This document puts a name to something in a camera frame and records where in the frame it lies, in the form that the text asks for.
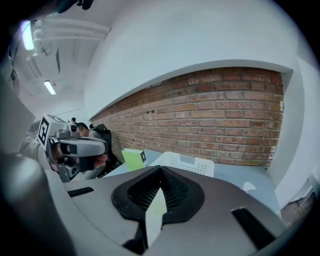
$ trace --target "white laundry basket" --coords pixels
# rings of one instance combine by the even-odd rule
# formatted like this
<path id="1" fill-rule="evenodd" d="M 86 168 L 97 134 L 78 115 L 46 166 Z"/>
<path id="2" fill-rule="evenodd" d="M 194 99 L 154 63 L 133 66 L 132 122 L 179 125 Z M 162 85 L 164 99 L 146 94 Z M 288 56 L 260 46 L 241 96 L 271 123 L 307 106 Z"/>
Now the white laundry basket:
<path id="1" fill-rule="evenodd" d="M 175 167 L 208 177 L 213 177 L 215 171 L 215 163 L 211 160 L 173 152 L 164 152 L 150 166 Z"/>

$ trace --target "black vent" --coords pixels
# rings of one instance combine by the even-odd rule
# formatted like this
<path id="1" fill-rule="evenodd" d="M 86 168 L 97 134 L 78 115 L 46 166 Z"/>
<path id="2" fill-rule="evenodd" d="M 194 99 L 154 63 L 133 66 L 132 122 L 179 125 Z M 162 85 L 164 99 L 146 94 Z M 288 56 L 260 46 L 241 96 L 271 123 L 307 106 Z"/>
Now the black vent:
<path id="1" fill-rule="evenodd" d="M 188 197 L 188 187 L 167 172 L 152 173 L 128 190 L 130 200 L 147 211 L 159 188 L 162 189 L 167 210 L 181 205 Z"/>
<path id="2" fill-rule="evenodd" d="M 152 173 L 128 190 L 129 199 L 145 212 L 148 210 L 160 188 L 160 181 L 157 177 L 158 173 Z"/>
<path id="3" fill-rule="evenodd" d="M 275 240 L 275 237 L 246 208 L 236 209 L 231 213 L 258 250 Z"/>
<path id="4" fill-rule="evenodd" d="M 181 205 L 189 195 L 188 187 L 167 172 L 162 172 L 160 186 L 163 190 L 166 209 L 168 211 Z"/>

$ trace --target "white paper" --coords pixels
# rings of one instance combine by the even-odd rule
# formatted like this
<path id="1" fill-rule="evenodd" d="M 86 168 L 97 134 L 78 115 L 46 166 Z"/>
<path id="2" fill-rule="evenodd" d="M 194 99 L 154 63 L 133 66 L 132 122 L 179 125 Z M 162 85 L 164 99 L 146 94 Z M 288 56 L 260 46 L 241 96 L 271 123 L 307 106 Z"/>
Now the white paper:
<path id="1" fill-rule="evenodd" d="M 161 233 L 162 216 L 167 212 L 166 200 L 160 188 L 145 213 L 145 229 L 148 247 L 154 243 Z"/>

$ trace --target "white wall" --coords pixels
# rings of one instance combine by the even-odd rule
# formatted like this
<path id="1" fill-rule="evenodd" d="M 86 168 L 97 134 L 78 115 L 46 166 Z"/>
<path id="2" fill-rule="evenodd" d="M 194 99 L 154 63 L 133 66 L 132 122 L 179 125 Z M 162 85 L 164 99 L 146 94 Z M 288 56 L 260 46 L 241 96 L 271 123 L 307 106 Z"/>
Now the white wall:
<path id="1" fill-rule="evenodd" d="M 88 115 L 151 84 L 196 70 L 242 66 L 282 72 L 283 127 L 268 172 L 282 208 L 312 171 L 303 168 L 308 162 L 304 152 L 309 152 L 306 136 L 315 133 L 308 130 L 313 123 L 305 114 L 316 117 L 318 112 L 306 102 L 319 91 L 312 86 L 305 92 L 309 68 L 297 54 L 308 63 L 314 60 L 301 38 L 294 22 L 268 0 L 133 0 L 92 59 L 84 91 Z"/>
<path id="2" fill-rule="evenodd" d="M 291 200 L 296 184 L 305 181 L 320 161 L 320 71 L 298 57 L 304 85 L 304 116 L 299 145 L 285 176 L 275 189 L 280 206 Z"/>
<path id="3" fill-rule="evenodd" d="M 44 113 L 47 113 L 58 116 L 65 121 L 74 117 L 77 122 L 90 124 L 82 93 L 37 97 L 23 103 L 34 114 L 36 121 L 40 120 Z"/>
<path id="4" fill-rule="evenodd" d="M 194 70 L 247 63 L 287 71 L 297 49 L 295 25 L 268 1 L 133 0 L 92 59 L 88 115 Z"/>

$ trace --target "table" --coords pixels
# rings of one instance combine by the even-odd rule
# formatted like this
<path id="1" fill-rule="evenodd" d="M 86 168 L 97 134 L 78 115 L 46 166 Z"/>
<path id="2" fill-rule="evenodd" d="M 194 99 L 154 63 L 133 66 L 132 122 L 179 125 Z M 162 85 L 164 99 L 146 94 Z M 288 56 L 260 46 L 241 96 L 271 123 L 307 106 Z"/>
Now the table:
<path id="1" fill-rule="evenodd" d="M 145 149 L 145 158 L 149 164 L 162 155 L 161 152 Z M 129 172 L 125 164 L 122 164 L 104 177 L 124 174 Z M 233 164 L 214 164 L 213 178 L 229 182 L 239 188 L 244 187 L 245 182 L 255 186 L 255 190 L 247 193 L 269 207 L 274 213 L 281 216 L 280 207 L 275 193 L 275 186 L 262 166 L 243 166 Z"/>

